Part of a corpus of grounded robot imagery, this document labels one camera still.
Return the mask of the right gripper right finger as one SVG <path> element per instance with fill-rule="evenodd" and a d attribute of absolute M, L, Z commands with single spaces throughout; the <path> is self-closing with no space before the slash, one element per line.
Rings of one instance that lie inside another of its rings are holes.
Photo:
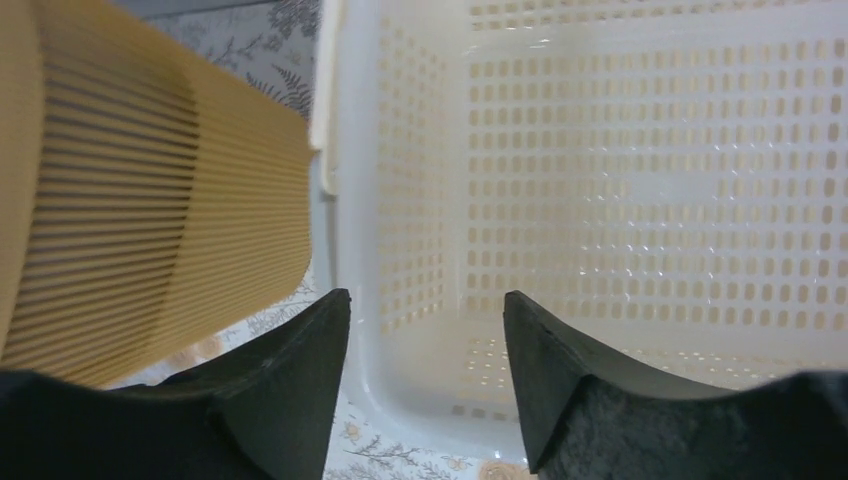
<path fill-rule="evenodd" d="M 733 391 L 642 363 L 522 292 L 503 326 L 529 470 L 541 479 L 843 479 L 847 375 Z"/>

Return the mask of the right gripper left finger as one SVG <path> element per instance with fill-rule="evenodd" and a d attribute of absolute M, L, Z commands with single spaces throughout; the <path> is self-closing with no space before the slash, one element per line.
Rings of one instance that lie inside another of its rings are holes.
<path fill-rule="evenodd" d="M 153 385 L 1 374 L 5 479 L 319 479 L 350 330 L 335 289 L 285 324 Z"/>

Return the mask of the white perforated basket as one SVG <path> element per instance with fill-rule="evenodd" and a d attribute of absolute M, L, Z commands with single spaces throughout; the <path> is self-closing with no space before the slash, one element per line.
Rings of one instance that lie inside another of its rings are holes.
<path fill-rule="evenodd" d="M 513 290 L 724 388 L 847 365 L 843 1 L 326 1 L 311 123 L 397 441 L 524 460 Z"/>

